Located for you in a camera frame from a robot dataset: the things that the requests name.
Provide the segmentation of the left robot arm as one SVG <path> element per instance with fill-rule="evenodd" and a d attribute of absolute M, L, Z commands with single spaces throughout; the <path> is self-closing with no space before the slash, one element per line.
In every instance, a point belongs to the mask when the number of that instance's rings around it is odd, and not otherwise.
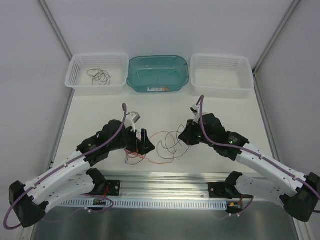
<path fill-rule="evenodd" d="M 102 196 L 107 181 L 94 166 L 105 160 L 110 152 L 127 150 L 143 156 L 155 148 L 146 129 L 142 129 L 141 137 L 137 137 L 132 126 L 111 120 L 56 167 L 26 183 L 13 182 L 9 186 L 8 211 L 15 213 L 21 227 L 33 226 L 66 200 L 79 195 Z"/>

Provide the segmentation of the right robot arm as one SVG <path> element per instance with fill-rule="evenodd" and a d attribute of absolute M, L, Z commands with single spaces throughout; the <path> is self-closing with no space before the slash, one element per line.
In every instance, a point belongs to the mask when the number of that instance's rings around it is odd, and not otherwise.
<path fill-rule="evenodd" d="M 245 165 L 264 177 L 253 179 L 233 171 L 216 189 L 222 198 L 240 195 L 258 197 L 283 209 L 293 218 L 308 222 L 320 200 L 320 177 L 304 174 L 270 159 L 242 135 L 225 130 L 214 114 L 205 114 L 199 121 L 189 119 L 178 136 L 188 146 L 206 144 L 220 156 Z"/>

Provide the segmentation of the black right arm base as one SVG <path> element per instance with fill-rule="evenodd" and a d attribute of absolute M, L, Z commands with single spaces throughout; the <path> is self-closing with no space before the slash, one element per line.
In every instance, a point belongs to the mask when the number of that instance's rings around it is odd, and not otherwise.
<path fill-rule="evenodd" d="M 228 185 L 224 182 L 208 182 L 207 186 L 210 198 L 240 199 L 242 197 L 234 185 Z"/>

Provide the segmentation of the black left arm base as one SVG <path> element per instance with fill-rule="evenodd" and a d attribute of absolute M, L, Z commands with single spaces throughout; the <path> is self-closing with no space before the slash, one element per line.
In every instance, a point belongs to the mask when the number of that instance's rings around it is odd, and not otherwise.
<path fill-rule="evenodd" d="M 104 180 L 97 183 L 93 188 L 91 194 L 96 196 L 119 196 L 121 189 L 120 180 Z"/>

